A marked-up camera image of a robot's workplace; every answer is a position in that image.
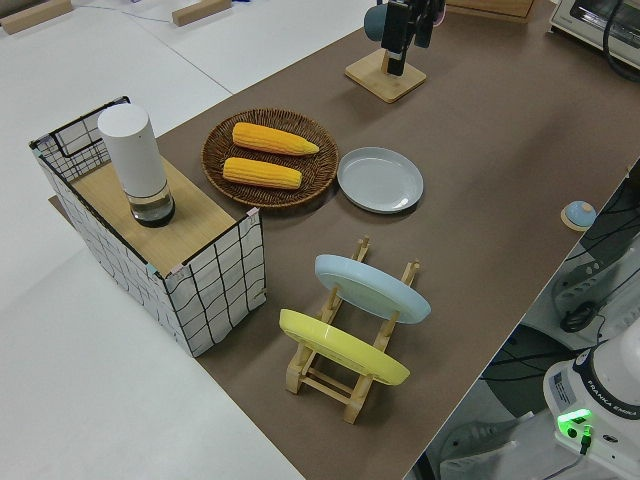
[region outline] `white table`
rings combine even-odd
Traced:
[[[359,28],[375,2],[254,0],[182,28],[168,20],[189,0],[73,3],[23,32],[0,30],[0,471],[300,478],[103,272],[49,204],[27,145],[121,95],[161,135]]]

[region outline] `green light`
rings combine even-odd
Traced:
[[[581,408],[573,412],[558,415],[558,428],[564,435],[569,436],[569,433],[568,433],[569,428],[576,427],[577,424],[584,422],[585,418],[590,416],[591,416],[591,410],[587,408]],[[590,436],[591,426],[585,425],[583,434]]]

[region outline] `grid pattern box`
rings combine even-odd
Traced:
[[[107,222],[73,181],[110,162],[97,120],[121,97],[31,142],[64,208],[104,270],[192,356],[223,340],[266,301],[262,217],[253,209],[163,276]]]

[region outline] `storage box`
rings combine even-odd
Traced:
[[[168,226],[133,220],[97,128],[109,106],[31,142],[69,220],[114,280],[189,354],[220,342],[266,301],[262,220],[235,221],[165,163],[176,214]]]

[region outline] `wooden block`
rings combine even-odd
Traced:
[[[41,5],[27,8],[0,20],[2,28],[9,35],[26,30],[42,22],[59,17],[73,10],[71,0],[49,0]]]
[[[534,0],[450,0],[447,13],[466,13],[509,22],[529,20]]]
[[[178,27],[187,25],[214,13],[221,12],[231,7],[231,0],[201,0],[188,7],[176,10],[171,14],[173,23]]]
[[[381,48],[349,65],[345,74],[387,103],[395,102],[427,78],[424,73],[407,63],[400,77],[384,73],[381,69],[384,59],[385,50]]]
[[[168,225],[147,228],[135,221],[111,163],[78,178],[75,189],[163,277],[235,220],[164,160],[176,213]]]

